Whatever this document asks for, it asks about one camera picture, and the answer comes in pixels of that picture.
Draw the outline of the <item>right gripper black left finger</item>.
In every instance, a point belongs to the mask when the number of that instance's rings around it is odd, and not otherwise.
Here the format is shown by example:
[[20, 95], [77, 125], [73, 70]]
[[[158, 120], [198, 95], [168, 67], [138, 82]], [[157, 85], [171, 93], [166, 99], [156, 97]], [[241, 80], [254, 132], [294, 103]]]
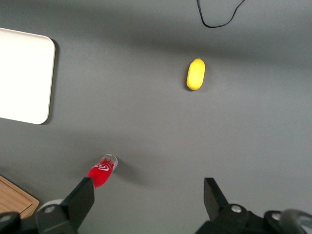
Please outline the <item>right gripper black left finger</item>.
[[77, 234], [95, 201], [93, 179], [85, 177], [61, 202], [43, 206], [35, 219], [40, 234]]

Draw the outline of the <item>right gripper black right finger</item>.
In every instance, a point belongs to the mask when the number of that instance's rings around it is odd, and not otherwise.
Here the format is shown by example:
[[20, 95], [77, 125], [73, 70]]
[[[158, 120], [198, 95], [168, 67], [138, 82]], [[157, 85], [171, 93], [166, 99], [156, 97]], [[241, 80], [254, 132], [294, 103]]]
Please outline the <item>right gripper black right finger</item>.
[[230, 204], [214, 178], [204, 179], [204, 205], [209, 217], [197, 234], [257, 234], [251, 213], [243, 206]]

